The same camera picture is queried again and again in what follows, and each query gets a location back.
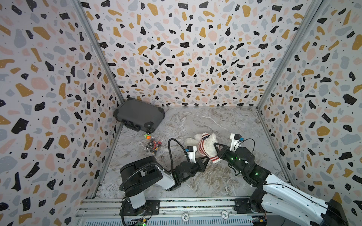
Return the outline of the red white striped sweater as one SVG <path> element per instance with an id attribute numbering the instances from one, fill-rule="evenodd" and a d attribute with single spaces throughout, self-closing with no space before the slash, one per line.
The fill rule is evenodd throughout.
<path id="1" fill-rule="evenodd" d="M 198 151 L 202 156 L 208 157 L 212 163 L 218 163 L 221 159 L 217 156 L 217 150 L 214 143 L 217 143 L 215 134 L 203 133 L 198 143 Z"/>

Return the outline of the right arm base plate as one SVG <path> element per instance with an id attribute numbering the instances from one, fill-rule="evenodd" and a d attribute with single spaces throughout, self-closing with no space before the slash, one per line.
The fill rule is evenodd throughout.
<path id="1" fill-rule="evenodd" d="M 255 189 L 250 197 L 236 198 L 234 199 L 234 210 L 238 214 L 247 213 L 261 213 L 265 214 L 267 211 L 262 206 L 262 203 L 266 203 L 267 200 L 274 198 L 274 195 L 267 193 L 262 189 Z"/>

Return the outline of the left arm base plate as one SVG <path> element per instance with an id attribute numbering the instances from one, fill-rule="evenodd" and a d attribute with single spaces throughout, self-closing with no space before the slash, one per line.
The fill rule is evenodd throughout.
<path id="1" fill-rule="evenodd" d="M 160 200 L 146 200 L 146 203 L 134 209 L 129 200 L 122 201 L 122 206 L 119 215 L 120 216 L 138 216 L 138 215 L 152 215 L 157 216 L 159 214 Z"/>

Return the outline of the white teddy bear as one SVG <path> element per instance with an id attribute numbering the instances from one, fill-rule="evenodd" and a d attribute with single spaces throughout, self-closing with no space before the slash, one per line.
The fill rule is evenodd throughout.
<path id="1" fill-rule="evenodd" d="M 217 150 L 214 143 L 218 143 L 217 136 L 212 133 L 196 134 L 194 138 L 185 140 L 187 146 L 196 146 L 197 151 L 204 157 L 208 157 L 212 163 L 218 163 L 221 159 L 217 156 Z"/>

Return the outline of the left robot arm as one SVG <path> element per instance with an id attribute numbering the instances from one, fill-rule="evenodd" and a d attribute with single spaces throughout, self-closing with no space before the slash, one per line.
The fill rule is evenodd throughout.
<path id="1" fill-rule="evenodd" d="M 199 172 L 204 172 L 209 162 L 207 157 L 196 158 L 195 162 L 183 161 L 175 169 L 167 171 L 156 158 L 149 156 L 129 163 L 120 169 L 124 192 L 134 211 L 144 210 L 148 205 L 144 191 L 154 184 L 166 191 L 173 191 Z"/>

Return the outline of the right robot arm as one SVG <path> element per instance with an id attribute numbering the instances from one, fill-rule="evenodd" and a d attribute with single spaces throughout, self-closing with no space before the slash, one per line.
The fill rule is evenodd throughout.
<path id="1" fill-rule="evenodd" d="M 215 143 L 217 156 L 240 173 L 255 188 L 248 204 L 255 213 L 274 213 L 301 226 L 347 226 L 341 204 L 333 199 L 308 195 L 269 170 L 255 163 L 254 155 L 245 147 L 235 152 Z"/>

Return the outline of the clear bag of small toys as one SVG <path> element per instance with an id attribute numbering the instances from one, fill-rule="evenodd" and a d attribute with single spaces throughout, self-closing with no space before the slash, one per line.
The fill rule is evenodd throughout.
<path id="1" fill-rule="evenodd" d="M 145 150 L 155 156 L 162 146 L 162 142 L 153 138 L 149 133 L 144 134 L 144 137 L 147 140 Z"/>

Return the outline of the dark grey hard case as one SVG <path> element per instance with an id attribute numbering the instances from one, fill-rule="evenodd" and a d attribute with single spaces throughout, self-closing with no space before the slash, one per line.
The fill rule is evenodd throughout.
<path id="1" fill-rule="evenodd" d="M 161 107 L 129 98 L 114 111 L 113 115 L 126 128 L 151 134 L 155 132 L 166 114 Z"/>

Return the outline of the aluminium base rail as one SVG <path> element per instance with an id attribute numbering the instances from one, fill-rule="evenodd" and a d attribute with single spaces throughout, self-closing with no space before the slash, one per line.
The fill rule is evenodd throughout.
<path id="1" fill-rule="evenodd" d="M 145 226 L 286 226 L 273 213 L 252 213 L 247 197 L 156 198 Z M 84 200 L 75 226 L 136 226 L 139 216 L 120 216 L 122 199 Z"/>

